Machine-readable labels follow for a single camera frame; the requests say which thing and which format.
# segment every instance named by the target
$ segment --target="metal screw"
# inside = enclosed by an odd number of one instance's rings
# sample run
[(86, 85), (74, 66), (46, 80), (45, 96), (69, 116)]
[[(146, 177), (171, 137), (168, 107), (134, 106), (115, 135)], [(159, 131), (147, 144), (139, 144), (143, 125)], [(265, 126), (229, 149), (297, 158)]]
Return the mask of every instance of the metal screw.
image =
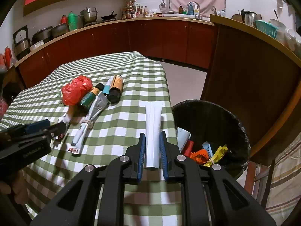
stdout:
[(186, 156), (185, 155), (178, 155), (177, 156), (177, 160), (178, 161), (185, 161), (186, 160)]
[(94, 167), (92, 166), (92, 165), (87, 165), (86, 167), (85, 167), (85, 171), (86, 172), (92, 172), (94, 170)]
[(222, 167), (219, 164), (213, 164), (212, 165), (212, 169), (215, 170), (215, 171), (219, 171), (219, 170), (221, 170), (221, 168)]
[(127, 161), (129, 160), (129, 157), (126, 156), (126, 155), (123, 155), (123, 156), (121, 156), (119, 159), (120, 159), (120, 161), (122, 161), (122, 162), (127, 162)]

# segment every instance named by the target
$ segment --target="sink faucet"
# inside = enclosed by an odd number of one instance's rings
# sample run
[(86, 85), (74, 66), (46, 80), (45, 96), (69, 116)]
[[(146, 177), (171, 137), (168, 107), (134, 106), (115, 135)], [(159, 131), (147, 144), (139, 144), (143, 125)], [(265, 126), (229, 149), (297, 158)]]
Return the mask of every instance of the sink faucet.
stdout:
[(193, 3), (193, 2), (198, 6), (198, 10), (199, 10), (199, 16), (198, 16), (198, 19), (201, 19), (200, 5), (199, 5), (197, 2), (191, 1), (191, 2), (189, 2), (189, 3), (187, 4), (187, 6), (189, 7), (190, 3)]
[(215, 8), (215, 6), (212, 7), (211, 11), (213, 11), (213, 14), (216, 15), (216, 8)]

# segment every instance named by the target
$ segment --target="yellow wrapper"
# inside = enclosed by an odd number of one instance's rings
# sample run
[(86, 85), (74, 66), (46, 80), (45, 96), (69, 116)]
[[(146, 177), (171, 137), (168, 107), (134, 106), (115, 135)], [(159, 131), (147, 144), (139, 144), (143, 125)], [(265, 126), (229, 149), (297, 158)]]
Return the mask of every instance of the yellow wrapper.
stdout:
[[(219, 148), (217, 149), (217, 151), (214, 153), (212, 160), (214, 161), (214, 163), (217, 163), (220, 159), (223, 158), (224, 154), (228, 151), (227, 145), (219, 146)], [(206, 167), (210, 167), (212, 165), (212, 162), (209, 160), (206, 164), (204, 164), (204, 166)]]

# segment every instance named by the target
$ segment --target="black trash bag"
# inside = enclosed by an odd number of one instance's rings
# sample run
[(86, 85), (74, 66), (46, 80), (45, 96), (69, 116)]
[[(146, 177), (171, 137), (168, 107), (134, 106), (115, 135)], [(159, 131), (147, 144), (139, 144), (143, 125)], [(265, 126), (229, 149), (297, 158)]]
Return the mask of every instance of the black trash bag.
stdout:
[(202, 100), (186, 100), (172, 107), (176, 128), (189, 131), (194, 141), (192, 151), (202, 149), (206, 141), (213, 154), (219, 146), (227, 145), (228, 151), (218, 162), (234, 178), (247, 168), (250, 143), (242, 123), (223, 107)]

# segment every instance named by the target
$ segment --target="striped fabric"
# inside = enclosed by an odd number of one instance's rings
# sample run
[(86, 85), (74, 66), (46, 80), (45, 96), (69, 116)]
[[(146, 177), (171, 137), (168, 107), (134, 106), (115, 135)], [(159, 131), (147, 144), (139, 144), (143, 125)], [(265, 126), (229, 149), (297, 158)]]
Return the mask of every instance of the striped fabric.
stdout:
[(301, 198), (301, 133), (275, 160), (266, 210), (281, 225)]
[[(97, 118), (93, 129), (87, 132), (79, 157), (67, 150), (80, 126), (80, 113), (73, 118), (63, 141), (52, 143), (50, 154), (24, 169), (30, 198), (27, 206), (32, 217), (85, 165), (107, 165), (124, 155), (128, 146), (137, 144), (140, 133), (145, 133), (148, 101), (163, 101), (161, 129), (170, 143), (177, 144), (165, 71), (138, 52), (97, 56), (60, 66), (41, 83), (16, 97), (0, 121), (1, 128), (43, 119), (57, 121), (67, 111), (61, 103), (61, 87), (80, 74), (89, 77), (93, 85), (106, 84), (111, 76), (122, 75), (121, 100)], [(144, 170), (138, 186), (126, 185), (124, 204), (125, 225), (182, 224), (179, 184), (166, 184), (162, 169)]]

